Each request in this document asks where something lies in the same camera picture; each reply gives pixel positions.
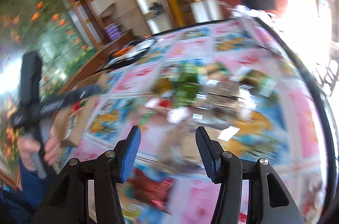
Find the person's left hand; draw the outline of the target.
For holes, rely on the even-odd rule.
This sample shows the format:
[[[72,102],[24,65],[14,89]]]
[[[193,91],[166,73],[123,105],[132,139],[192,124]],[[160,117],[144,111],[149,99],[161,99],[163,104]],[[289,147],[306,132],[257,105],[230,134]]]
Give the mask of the person's left hand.
[[[17,147],[24,167],[30,172],[36,171],[35,165],[31,159],[31,154],[38,153],[41,149],[41,144],[34,139],[20,137],[17,141]],[[59,149],[60,140],[58,131],[53,125],[50,130],[49,139],[44,146],[44,160],[49,166],[53,166],[57,162]]]

